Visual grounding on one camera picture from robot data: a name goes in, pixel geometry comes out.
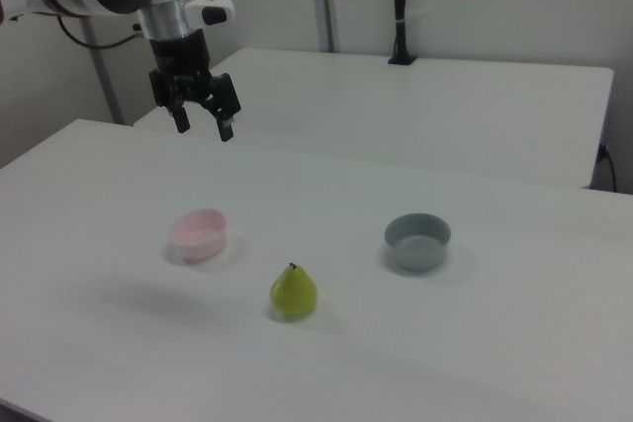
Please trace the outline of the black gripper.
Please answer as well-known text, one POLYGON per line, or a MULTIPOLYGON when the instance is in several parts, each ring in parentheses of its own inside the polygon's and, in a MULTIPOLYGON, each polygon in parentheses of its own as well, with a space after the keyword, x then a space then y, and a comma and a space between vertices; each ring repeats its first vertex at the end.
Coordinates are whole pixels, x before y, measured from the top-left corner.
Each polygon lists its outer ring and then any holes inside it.
POLYGON ((213 76, 201 30, 175 40, 150 41, 156 68, 149 73, 154 99, 171 115, 179 133, 190 129, 185 102, 202 105, 215 119, 222 142, 233 138, 234 116, 241 111, 231 77, 213 76))

